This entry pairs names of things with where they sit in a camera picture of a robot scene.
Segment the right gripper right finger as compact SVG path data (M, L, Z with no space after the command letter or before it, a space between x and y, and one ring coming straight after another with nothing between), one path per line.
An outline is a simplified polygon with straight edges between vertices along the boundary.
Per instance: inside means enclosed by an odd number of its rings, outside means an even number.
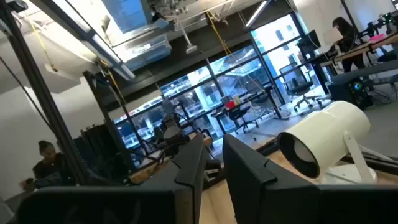
M251 149L223 138L223 161L238 223L317 223L316 186Z

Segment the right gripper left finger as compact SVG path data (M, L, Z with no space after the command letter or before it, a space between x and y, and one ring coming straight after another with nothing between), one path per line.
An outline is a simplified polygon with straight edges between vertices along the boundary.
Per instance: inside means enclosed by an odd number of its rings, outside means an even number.
M195 136L167 165L141 184L140 223L198 223L204 181L204 138Z

